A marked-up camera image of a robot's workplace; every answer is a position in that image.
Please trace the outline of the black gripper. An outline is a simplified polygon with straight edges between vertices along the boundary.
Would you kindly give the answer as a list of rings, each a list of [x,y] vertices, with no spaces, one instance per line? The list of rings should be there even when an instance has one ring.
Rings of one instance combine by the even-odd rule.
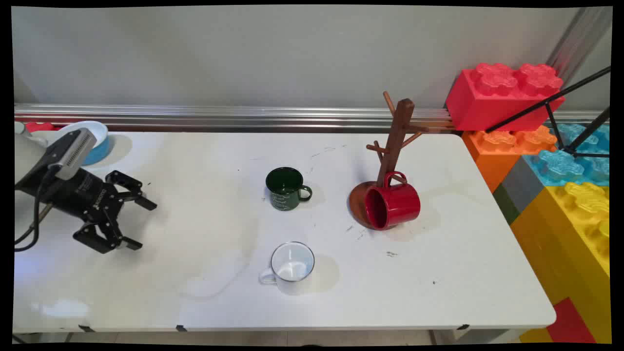
[[[142,243],[122,234],[117,221],[124,202],[134,202],[148,211],[157,208],[143,192],[142,182],[120,171],[107,174],[105,181],[82,168],[70,180],[58,178],[57,173],[54,168],[29,171],[18,180],[16,190],[84,220],[84,225],[72,238],[98,253],[122,248],[142,249]],[[126,191],[119,193],[115,186]]]

